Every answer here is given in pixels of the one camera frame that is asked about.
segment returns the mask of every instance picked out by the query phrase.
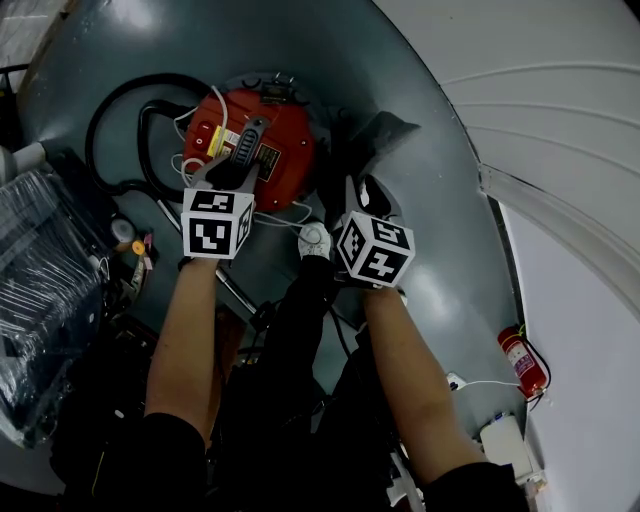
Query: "white cube with black markers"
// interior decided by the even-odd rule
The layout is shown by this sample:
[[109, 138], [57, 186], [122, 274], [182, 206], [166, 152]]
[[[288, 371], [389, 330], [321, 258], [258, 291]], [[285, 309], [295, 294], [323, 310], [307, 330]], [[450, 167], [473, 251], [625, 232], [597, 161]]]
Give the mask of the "white cube with black markers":
[[349, 275], [394, 287], [416, 255], [413, 231], [361, 212], [351, 212], [338, 241]]
[[184, 255], [233, 259], [251, 231], [253, 194], [188, 188], [184, 191]]

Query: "label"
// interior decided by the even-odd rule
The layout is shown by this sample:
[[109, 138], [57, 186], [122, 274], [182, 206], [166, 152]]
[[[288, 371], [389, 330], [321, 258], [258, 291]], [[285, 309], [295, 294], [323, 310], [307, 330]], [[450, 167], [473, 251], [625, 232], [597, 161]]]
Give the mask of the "label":
[[260, 144], [258, 154], [256, 155], [256, 161], [260, 163], [258, 178], [262, 181], [269, 181], [281, 154], [282, 152], [277, 149], [267, 146], [266, 144]]
[[511, 346], [507, 352], [507, 357], [509, 358], [509, 362], [515, 368], [518, 378], [522, 378], [527, 370], [530, 370], [534, 366], [533, 358], [520, 342], [514, 343]]
[[[209, 144], [209, 149], [207, 150], [207, 155], [213, 158], [213, 150], [216, 148], [216, 144], [218, 143], [218, 137], [220, 136], [220, 127], [216, 126], [216, 131], [213, 134], [213, 138], [211, 139], [211, 144]], [[225, 147], [224, 143], [227, 142], [232, 146], [237, 146], [238, 141], [240, 140], [240, 135], [236, 132], [232, 132], [231, 130], [224, 131], [224, 140], [222, 143], [222, 147], [220, 148], [220, 154], [226, 155], [227, 153], [231, 153], [231, 149]]]
[[286, 105], [291, 102], [291, 87], [283, 84], [264, 84], [260, 91], [263, 105]]

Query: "person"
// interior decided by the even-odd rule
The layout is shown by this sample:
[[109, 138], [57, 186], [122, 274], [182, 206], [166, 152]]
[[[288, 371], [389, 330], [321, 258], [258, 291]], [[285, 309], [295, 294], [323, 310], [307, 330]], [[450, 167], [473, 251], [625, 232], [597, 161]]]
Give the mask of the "person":
[[[314, 236], [319, 242], [305, 241]], [[331, 421], [339, 401], [335, 409], [327, 406], [317, 433], [310, 433], [312, 364], [335, 296], [334, 269], [331, 237], [321, 223], [303, 228], [298, 246], [300, 274], [253, 365], [252, 401], [224, 398], [235, 423], [223, 426], [220, 437], [227, 445], [244, 440], [245, 447], [222, 457], [222, 477], [209, 491], [219, 498], [206, 509], [390, 510], [386, 484], [379, 485], [388, 479], [376, 480], [380, 458], [372, 455], [388, 456], [380, 428], [386, 423], [371, 413], [362, 381], [351, 387], [352, 400], [341, 402], [342, 413]], [[205, 446], [224, 385], [214, 365], [216, 266], [197, 259], [182, 268], [155, 350], [145, 418], [128, 455], [126, 494], [140, 508], [205, 507]], [[459, 427], [447, 379], [401, 295], [367, 290], [363, 301], [372, 375], [379, 378], [427, 510], [528, 510], [511, 468], [487, 462]]]

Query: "dark gray floor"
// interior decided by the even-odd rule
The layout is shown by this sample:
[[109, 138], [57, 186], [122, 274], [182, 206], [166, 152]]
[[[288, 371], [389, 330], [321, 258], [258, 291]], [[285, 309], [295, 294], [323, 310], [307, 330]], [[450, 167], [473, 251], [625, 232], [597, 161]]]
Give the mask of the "dark gray floor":
[[[79, 2], [25, 91], [26, 134], [83, 155], [93, 111], [122, 82], [177, 72], [221, 83], [252, 70], [293, 74], [325, 103], [362, 117], [383, 109], [422, 126], [376, 169], [416, 234], [418, 256], [403, 283], [409, 309], [446, 371], [468, 381], [512, 380], [496, 336], [515, 322], [514, 299], [495, 223], [478, 191], [476, 162], [438, 85], [368, 0]], [[141, 175], [136, 117], [142, 103], [155, 97], [188, 100], [154, 88], [117, 104], [98, 137], [98, 167], [109, 181]], [[180, 141], [168, 123], [156, 126], [151, 138], [156, 169], [179, 186], [168, 162]], [[160, 262], [135, 309], [159, 328], [180, 240], [146, 197], [132, 193], [118, 202], [139, 228], [155, 233]], [[258, 227], [231, 274], [256, 303], [278, 299], [295, 275], [295, 247], [290, 232]], [[220, 295], [242, 312], [224, 291]], [[341, 307], [349, 315], [355, 309], [344, 300]], [[343, 363], [327, 324], [315, 367], [325, 387], [333, 386]], [[455, 396], [464, 426], [474, 434], [497, 412], [522, 413], [513, 388], [478, 385]]]

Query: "white cable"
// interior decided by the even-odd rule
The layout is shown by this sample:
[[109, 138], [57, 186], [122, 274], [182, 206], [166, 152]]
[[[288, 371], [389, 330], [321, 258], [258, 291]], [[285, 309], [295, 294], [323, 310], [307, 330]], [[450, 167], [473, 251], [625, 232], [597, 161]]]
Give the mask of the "white cable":
[[180, 128], [178, 128], [178, 121], [181, 121], [182, 119], [189, 117], [190, 115], [192, 115], [196, 110], [198, 110], [198, 107], [193, 107], [191, 110], [189, 110], [189, 112], [187, 112], [186, 114], [181, 115], [180, 117], [176, 117], [173, 120], [173, 127], [176, 130], [176, 133], [178, 134], [178, 137], [180, 137], [183, 141], [185, 140], [185, 138], [183, 137], [182, 133], [180, 132]]
[[307, 210], [307, 215], [305, 215], [302, 219], [298, 221], [300, 224], [302, 224], [309, 217], [311, 217], [311, 214], [313, 213], [313, 208], [311, 208], [311, 206], [309, 206], [308, 204], [299, 203], [298, 201], [292, 201], [292, 204], [295, 204], [296, 206], [299, 206], [300, 208], [304, 208]]
[[104, 261], [104, 274], [105, 277], [107, 278], [107, 281], [111, 281], [111, 273], [109, 272], [109, 260], [107, 259], [106, 256], [103, 256], [102, 258], [100, 258], [100, 262], [98, 263], [100, 266], [98, 267], [99, 270], [102, 269], [102, 262]]
[[[173, 155], [171, 157], [171, 167], [173, 168], [174, 171], [176, 171], [178, 174], [182, 174], [182, 171], [180, 169], [178, 169], [178, 167], [176, 166], [174, 159], [176, 157], [180, 157], [182, 158], [182, 153], [176, 153], [175, 155]], [[186, 174], [187, 178], [189, 179], [189, 181], [191, 181], [191, 175]]]
[[[301, 236], [301, 233], [296, 233], [296, 231], [293, 229], [293, 228], [303, 228], [306, 226], [305, 224], [303, 224], [303, 222], [306, 221], [311, 216], [311, 212], [313, 211], [312, 208], [306, 204], [298, 203], [297, 201], [293, 201], [292, 203], [295, 204], [296, 206], [302, 207], [307, 210], [307, 214], [298, 222], [290, 222], [288, 220], [280, 219], [278, 217], [274, 217], [273, 215], [269, 215], [268, 213], [262, 213], [262, 212], [255, 212], [253, 214], [254, 220], [256, 221], [256, 223], [263, 224], [265, 226], [272, 226], [274, 228], [289, 228], [298, 236], [298, 238], [300, 238], [304, 242], [312, 245], [319, 244], [320, 241], [322, 240], [322, 233], [320, 233], [320, 230], [316, 228], [311, 228], [313, 231], [315, 231], [318, 234], [318, 238], [319, 238], [317, 242], [312, 242], [310, 240], [307, 240], [303, 236]], [[256, 216], [267, 218], [273, 222], [257, 219], [255, 218]]]
[[[211, 86], [211, 90], [218, 97], [218, 100], [220, 101], [220, 105], [222, 106], [222, 126], [220, 126], [220, 133], [218, 134], [218, 140], [216, 141], [216, 147], [215, 147], [215, 149], [213, 151], [213, 158], [216, 158], [218, 156], [218, 153], [220, 152], [220, 149], [222, 148], [223, 143], [224, 143], [224, 136], [225, 136], [225, 132], [227, 131], [227, 122], [229, 121], [229, 111], [227, 110], [227, 103], [224, 101], [224, 98], [222, 97], [222, 94], [220, 94], [220, 91], [218, 90], [218, 88], [215, 85], [212, 85]], [[183, 141], [185, 140], [185, 138], [182, 136], [182, 133], [180, 133], [180, 129], [178, 128], [178, 121], [189, 117], [196, 110], [198, 110], [199, 107], [200, 107], [200, 105], [198, 105], [196, 107], [193, 107], [186, 114], [182, 114], [181, 116], [176, 117], [173, 120], [173, 127], [176, 130], [176, 133], [178, 134], [178, 137], [180, 137]], [[178, 169], [174, 166], [174, 163], [173, 163], [173, 159], [175, 158], [175, 156], [176, 155], [173, 155], [171, 157], [171, 167], [173, 167], [174, 170], [178, 171]], [[178, 171], [178, 172], [180, 172], [180, 175], [182, 176], [182, 181], [187, 186], [187, 188], [191, 188], [191, 180], [187, 177], [187, 172], [186, 172], [187, 165], [189, 165], [190, 163], [200, 164], [201, 167], [204, 166], [204, 162], [202, 160], [200, 160], [199, 158], [188, 158], [187, 160], [182, 162], [182, 166], [180, 167], [180, 171]]]
[[187, 158], [182, 165], [180, 166], [180, 175], [182, 176], [182, 181], [187, 186], [187, 188], [191, 188], [191, 182], [187, 178], [187, 165], [189, 164], [200, 164], [200, 167], [204, 167], [204, 162], [199, 158]]
[[222, 126], [220, 127], [220, 135], [218, 136], [216, 147], [213, 152], [213, 158], [216, 158], [224, 142], [224, 135], [227, 131], [227, 121], [229, 120], [229, 112], [227, 111], [227, 103], [224, 101], [224, 98], [222, 97], [222, 94], [220, 94], [218, 88], [215, 85], [212, 85], [211, 90], [218, 97], [218, 100], [220, 100], [220, 105], [222, 106]]
[[473, 384], [500, 384], [502, 386], [515, 386], [520, 387], [522, 384], [515, 384], [513, 382], [500, 382], [499, 380], [474, 380], [473, 382], [467, 382], [466, 384], [459, 386], [456, 391], [471, 386]]

